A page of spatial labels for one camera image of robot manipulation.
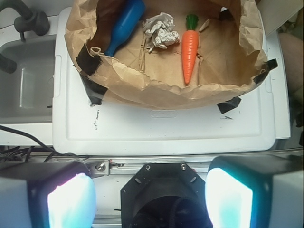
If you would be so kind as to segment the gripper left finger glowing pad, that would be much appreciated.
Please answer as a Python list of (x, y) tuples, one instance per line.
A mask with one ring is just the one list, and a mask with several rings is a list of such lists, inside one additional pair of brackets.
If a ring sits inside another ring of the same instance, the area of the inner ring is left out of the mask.
[(90, 228), (96, 191), (81, 162), (0, 165), (2, 228)]

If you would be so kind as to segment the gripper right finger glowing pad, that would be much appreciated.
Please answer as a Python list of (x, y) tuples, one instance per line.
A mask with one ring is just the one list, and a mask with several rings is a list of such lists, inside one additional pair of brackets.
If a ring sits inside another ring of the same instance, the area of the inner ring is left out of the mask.
[(302, 228), (302, 156), (218, 156), (206, 176), (205, 200), (216, 228)]

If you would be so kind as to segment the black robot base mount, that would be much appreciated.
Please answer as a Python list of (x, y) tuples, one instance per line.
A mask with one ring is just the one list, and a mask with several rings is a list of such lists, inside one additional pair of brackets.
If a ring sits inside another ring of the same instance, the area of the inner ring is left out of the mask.
[(123, 228), (211, 228), (205, 181), (185, 163), (147, 163), (121, 189)]

